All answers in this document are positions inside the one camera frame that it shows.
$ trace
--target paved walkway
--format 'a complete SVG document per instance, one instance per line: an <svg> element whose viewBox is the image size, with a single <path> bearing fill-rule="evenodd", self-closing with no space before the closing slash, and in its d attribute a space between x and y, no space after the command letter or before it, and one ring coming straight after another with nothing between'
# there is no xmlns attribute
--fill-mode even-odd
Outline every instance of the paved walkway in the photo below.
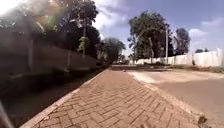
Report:
<svg viewBox="0 0 224 128"><path fill-rule="evenodd" d="M33 128L197 128L127 73L106 70Z"/></svg>

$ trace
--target pole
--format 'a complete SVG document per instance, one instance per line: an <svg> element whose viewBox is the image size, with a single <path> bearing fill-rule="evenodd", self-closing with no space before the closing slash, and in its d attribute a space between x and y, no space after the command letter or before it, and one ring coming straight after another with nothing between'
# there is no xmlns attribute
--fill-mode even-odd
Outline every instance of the pole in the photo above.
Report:
<svg viewBox="0 0 224 128"><path fill-rule="evenodd" d="M168 64L168 26L166 26L166 64Z"/></svg>
<svg viewBox="0 0 224 128"><path fill-rule="evenodd" d="M151 37L149 37L149 43L150 43L150 47L151 47L151 63L153 63L153 58L154 58L154 52L153 52L153 45L152 45L152 39Z"/></svg>

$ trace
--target foliage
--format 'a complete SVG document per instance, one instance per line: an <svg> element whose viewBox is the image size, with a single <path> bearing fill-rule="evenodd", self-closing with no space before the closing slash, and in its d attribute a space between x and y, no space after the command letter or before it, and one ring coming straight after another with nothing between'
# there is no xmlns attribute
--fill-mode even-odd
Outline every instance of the foliage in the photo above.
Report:
<svg viewBox="0 0 224 128"><path fill-rule="evenodd" d="M202 52L204 52L203 49L197 49L197 50L195 51L195 53L202 53Z"/></svg>
<svg viewBox="0 0 224 128"><path fill-rule="evenodd" d="M176 30L177 36L174 37L176 42L176 55L183 55L189 51L190 37L189 33L184 28L179 28Z"/></svg>
<svg viewBox="0 0 224 128"><path fill-rule="evenodd" d="M120 54L120 55L118 56L118 61L123 62L124 60L125 60L125 55Z"/></svg>
<svg viewBox="0 0 224 128"><path fill-rule="evenodd" d="M38 4L29 1L0 17L0 31L77 51L85 28L89 39L86 54L96 58L95 45L100 42L100 34L92 22L97 14L95 3L90 0L55 0L54 4L49 0Z"/></svg>
<svg viewBox="0 0 224 128"><path fill-rule="evenodd" d="M136 59L149 57L164 57L166 49L166 30L168 30L168 42L171 46L171 31L169 24L159 13L142 12L129 20L130 47L136 52Z"/></svg>
<svg viewBox="0 0 224 128"><path fill-rule="evenodd" d="M209 52L209 50L207 48L204 49L204 52Z"/></svg>
<svg viewBox="0 0 224 128"><path fill-rule="evenodd" d="M209 52L209 50L207 48L205 48L204 50L203 49L197 49L195 51L195 53L202 53L202 52Z"/></svg>
<svg viewBox="0 0 224 128"><path fill-rule="evenodd" d="M104 51L107 62L112 63L118 60L125 45L117 38L108 37L103 40L101 49Z"/></svg>
<svg viewBox="0 0 224 128"><path fill-rule="evenodd" d="M79 39L79 41L80 41L80 44L78 47L78 51L85 51L85 47L88 45L88 42L89 42L88 37L83 36Z"/></svg>

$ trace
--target white cloud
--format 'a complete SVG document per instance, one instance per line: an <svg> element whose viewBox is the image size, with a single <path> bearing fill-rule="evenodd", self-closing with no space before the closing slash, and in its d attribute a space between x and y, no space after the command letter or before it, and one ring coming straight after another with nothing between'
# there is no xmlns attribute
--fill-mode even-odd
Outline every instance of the white cloud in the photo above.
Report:
<svg viewBox="0 0 224 128"><path fill-rule="evenodd" d="M203 26L220 26L222 23L224 22L224 18L220 17L220 18L217 18L217 19L214 19L212 21L203 21L201 24Z"/></svg>
<svg viewBox="0 0 224 128"><path fill-rule="evenodd" d="M190 29L191 49L209 48L215 50L224 48L224 18L219 17L211 21L201 22L198 28Z"/></svg>
<svg viewBox="0 0 224 128"><path fill-rule="evenodd" d="M99 14L96 17L96 22L93 23L93 26L97 29L101 30L104 27L109 28L126 20L124 14L111 11L111 9L116 10L122 8L123 0L95 0L95 3Z"/></svg>
<svg viewBox="0 0 224 128"><path fill-rule="evenodd" d="M189 31L189 35L191 38L198 38L198 37L203 37L207 35L207 32L204 32L203 30L197 29L197 28L192 28Z"/></svg>

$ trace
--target street light pole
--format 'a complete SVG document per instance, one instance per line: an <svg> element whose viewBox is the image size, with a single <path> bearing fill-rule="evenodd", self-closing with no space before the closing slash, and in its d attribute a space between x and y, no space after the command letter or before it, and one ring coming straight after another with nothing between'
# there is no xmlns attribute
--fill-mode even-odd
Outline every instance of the street light pole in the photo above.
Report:
<svg viewBox="0 0 224 128"><path fill-rule="evenodd" d="M166 26L166 64L168 64L168 26Z"/></svg>

